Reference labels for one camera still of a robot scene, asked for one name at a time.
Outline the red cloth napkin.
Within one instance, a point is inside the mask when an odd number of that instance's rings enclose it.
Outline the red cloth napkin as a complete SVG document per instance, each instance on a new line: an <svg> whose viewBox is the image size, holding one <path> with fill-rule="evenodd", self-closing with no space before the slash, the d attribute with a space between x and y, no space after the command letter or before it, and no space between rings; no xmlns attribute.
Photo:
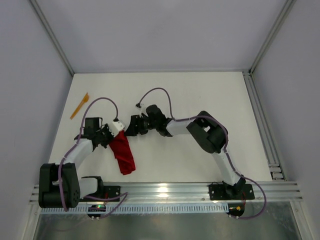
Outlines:
<svg viewBox="0 0 320 240"><path fill-rule="evenodd" d="M121 174L129 175L136 170L134 157L124 130L118 133L109 146L118 162Z"/></svg>

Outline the orange plastic fork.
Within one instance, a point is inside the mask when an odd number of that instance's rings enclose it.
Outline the orange plastic fork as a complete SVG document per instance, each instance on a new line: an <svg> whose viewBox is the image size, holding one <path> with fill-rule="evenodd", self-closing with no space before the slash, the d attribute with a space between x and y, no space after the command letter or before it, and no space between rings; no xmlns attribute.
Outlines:
<svg viewBox="0 0 320 240"><path fill-rule="evenodd" d="M71 116L70 116L70 118L69 118L70 120L72 120L72 119L78 114L78 112L79 112L80 109L83 107L83 105L89 101L89 98L90 98L89 94L86 93L86 94L84 95L84 97L82 98L81 102L78 104L78 106L75 108L75 110L74 110L73 113L71 114Z"/></svg>

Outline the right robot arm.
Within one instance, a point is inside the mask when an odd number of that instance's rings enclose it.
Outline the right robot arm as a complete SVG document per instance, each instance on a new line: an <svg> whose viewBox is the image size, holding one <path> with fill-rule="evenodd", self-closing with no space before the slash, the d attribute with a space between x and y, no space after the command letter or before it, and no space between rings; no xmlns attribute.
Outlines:
<svg viewBox="0 0 320 240"><path fill-rule="evenodd" d="M145 113L132 115L125 131L127 137L145 135L156 130L163 137L190 135L206 153L212 155L222 175L222 185L230 199L240 198L246 179L236 170L228 153L228 131L208 112L201 111L198 115L176 119L166 117L160 108L153 104L146 108Z"/></svg>

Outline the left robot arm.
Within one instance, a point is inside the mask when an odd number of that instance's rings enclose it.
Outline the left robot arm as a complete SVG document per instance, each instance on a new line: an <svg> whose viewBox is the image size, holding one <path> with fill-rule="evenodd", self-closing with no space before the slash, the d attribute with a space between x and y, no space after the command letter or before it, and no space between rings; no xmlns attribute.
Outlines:
<svg viewBox="0 0 320 240"><path fill-rule="evenodd" d="M107 146L124 129L118 119L102 124L101 117L87 117L81 134L74 138L74 145L61 161L45 163L39 171L38 204L46 208L75 208L88 199L102 199L105 195L100 176L78 177L77 169L98 147Z"/></svg>

